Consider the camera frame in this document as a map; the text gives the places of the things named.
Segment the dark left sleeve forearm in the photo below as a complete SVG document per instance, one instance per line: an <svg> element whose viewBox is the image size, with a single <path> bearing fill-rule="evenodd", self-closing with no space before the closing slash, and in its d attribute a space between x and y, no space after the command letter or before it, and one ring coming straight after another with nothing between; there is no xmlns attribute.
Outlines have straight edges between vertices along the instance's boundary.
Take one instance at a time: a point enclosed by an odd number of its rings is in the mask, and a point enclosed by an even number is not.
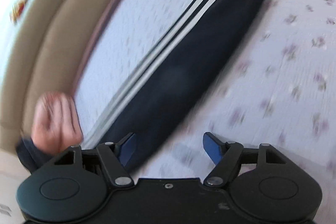
<svg viewBox="0 0 336 224"><path fill-rule="evenodd" d="M22 138L15 147L19 161L30 173L35 172L53 156L39 150L31 138Z"/></svg>

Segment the person's left hand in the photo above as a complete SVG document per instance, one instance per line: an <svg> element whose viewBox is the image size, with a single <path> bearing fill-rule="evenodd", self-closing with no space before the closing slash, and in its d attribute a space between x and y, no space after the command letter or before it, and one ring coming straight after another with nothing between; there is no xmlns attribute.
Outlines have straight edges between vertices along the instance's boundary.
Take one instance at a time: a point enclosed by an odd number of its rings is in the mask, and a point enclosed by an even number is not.
<svg viewBox="0 0 336 224"><path fill-rule="evenodd" d="M57 155L83 141L76 106L65 93L48 92L37 101L31 139L35 147Z"/></svg>

